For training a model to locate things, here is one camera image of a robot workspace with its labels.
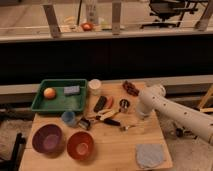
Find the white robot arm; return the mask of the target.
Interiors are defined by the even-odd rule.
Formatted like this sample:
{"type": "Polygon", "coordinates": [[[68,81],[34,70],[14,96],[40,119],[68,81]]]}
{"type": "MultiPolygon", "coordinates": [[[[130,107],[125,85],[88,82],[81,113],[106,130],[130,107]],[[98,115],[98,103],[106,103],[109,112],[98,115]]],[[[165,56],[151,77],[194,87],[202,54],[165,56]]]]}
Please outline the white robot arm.
{"type": "Polygon", "coordinates": [[[141,117],[147,117],[156,110],[213,145],[213,116],[168,100],[165,95],[166,90],[161,84],[141,89],[138,94],[137,113],[141,117]]]}

